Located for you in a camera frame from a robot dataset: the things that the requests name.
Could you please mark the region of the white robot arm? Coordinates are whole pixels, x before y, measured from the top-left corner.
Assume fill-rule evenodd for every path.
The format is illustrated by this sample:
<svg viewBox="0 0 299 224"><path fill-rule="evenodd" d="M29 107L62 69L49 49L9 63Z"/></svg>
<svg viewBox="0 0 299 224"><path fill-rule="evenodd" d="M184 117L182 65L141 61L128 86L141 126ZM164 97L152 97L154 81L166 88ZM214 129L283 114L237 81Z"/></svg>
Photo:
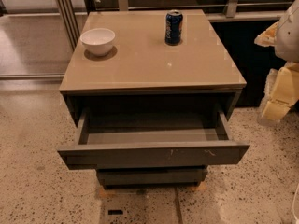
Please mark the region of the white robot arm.
<svg viewBox="0 0 299 224"><path fill-rule="evenodd" d="M279 21L259 34L254 43L272 46L275 55L286 62L278 70L270 70L259 106L258 122L272 126L299 101L299 0L291 4Z"/></svg>

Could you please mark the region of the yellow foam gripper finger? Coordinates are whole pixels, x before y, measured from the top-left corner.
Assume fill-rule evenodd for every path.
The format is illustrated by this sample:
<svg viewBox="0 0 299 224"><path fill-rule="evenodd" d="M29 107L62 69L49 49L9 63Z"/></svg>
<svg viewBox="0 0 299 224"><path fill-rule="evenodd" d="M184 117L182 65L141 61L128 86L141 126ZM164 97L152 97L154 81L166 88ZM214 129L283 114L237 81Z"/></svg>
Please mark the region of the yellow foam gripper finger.
<svg viewBox="0 0 299 224"><path fill-rule="evenodd" d="M258 121L261 123L280 123L290 108L263 98L258 108Z"/></svg>

